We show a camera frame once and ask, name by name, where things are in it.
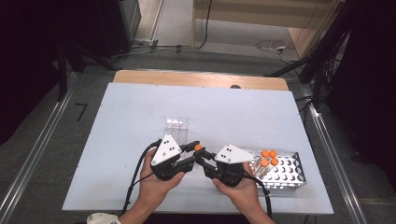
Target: person's left hand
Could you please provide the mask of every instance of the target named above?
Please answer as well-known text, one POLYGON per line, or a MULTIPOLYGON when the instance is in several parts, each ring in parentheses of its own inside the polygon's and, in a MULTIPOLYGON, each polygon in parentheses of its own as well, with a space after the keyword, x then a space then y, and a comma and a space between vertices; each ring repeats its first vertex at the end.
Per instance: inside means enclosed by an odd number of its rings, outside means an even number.
MULTIPOLYGON (((140 172, 140 178, 144 178, 145 176, 152 174, 150 164, 154 154, 155 150, 151 150, 146 154, 143 168, 140 172)), ((180 172, 172 179, 163 181, 158 179, 156 175, 151 175, 140 182, 140 190, 137 200, 144 202, 145 204, 152 205, 154 209, 157 208, 165 199, 168 191, 176 187, 180 183, 183 176, 184 173, 180 172)))

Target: wooden desk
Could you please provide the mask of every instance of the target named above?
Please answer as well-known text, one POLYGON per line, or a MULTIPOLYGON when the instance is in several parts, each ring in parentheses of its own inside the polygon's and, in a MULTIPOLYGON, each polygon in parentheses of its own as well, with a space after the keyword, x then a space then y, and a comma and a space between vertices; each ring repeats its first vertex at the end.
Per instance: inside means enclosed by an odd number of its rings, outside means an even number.
MULTIPOLYGON (((192 46, 195 20, 206 19, 208 6, 209 0, 193 2, 192 46)), ((332 23, 339 6, 340 0, 214 0, 209 19, 289 27, 291 39, 302 58, 332 23)))
MULTIPOLYGON (((199 140, 213 153, 226 144, 257 151, 265 147, 298 152, 306 167, 307 184, 286 194, 272 192, 274 213, 333 213, 284 79, 152 70, 119 71, 108 84, 63 210, 121 209, 138 158, 148 144, 163 137, 167 117, 189 119, 186 141, 199 140), (242 90, 231 90, 231 85, 242 90)), ((132 202, 138 191, 136 185, 132 202)), ((259 200, 265 206, 265 199, 259 200)), ((201 166, 188 172, 156 211, 238 212, 201 166)))

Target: patterned sleeve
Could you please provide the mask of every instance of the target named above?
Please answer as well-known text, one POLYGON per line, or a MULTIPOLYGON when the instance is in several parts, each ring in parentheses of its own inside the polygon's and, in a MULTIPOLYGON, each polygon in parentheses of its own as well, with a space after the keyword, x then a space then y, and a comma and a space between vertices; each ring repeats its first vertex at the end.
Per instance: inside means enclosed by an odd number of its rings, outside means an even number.
POLYGON ((105 213, 95 213, 87 218, 87 224, 121 224, 117 216, 105 214, 105 213))

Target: desk leg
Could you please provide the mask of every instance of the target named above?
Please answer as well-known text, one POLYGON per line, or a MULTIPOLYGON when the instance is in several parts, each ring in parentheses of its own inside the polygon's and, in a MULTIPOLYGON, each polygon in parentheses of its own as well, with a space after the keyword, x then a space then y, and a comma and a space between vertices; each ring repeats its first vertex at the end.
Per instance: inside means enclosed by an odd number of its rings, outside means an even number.
POLYGON ((195 24, 196 24, 196 19, 195 19, 195 1, 192 1, 192 25, 191 25, 191 48, 194 48, 194 41, 195 41, 195 24))

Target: orange object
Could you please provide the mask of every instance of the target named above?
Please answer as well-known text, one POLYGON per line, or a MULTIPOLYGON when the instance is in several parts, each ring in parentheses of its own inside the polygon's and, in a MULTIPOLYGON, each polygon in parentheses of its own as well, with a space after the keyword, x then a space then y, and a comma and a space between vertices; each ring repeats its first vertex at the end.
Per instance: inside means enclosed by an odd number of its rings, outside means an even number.
POLYGON ((268 160, 262 159, 262 161, 260 162, 260 165, 261 165, 262 167, 268 166, 268 160))
POLYGON ((279 160, 277 158, 272 158, 270 162, 271 165, 276 166, 279 163, 279 160))
POLYGON ((200 150, 202 148, 202 146, 201 145, 196 145, 195 147, 194 147, 194 151, 198 151, 198 150, 200 150))
POLYGON ((263 151, 262 151, 262 157, 265 158, 265 157, 268 157, 268 156, 269 156, 268 150, 266 150, 266 149, 263 150, 263 151))
POLYGON ((277 155, 277 152, 276 152, 276 151, 274 151, 274 150, 271 150, 271 151, 270 151, 270 157, 271 157, 271 158, 275 158, 276 155, 277 155))

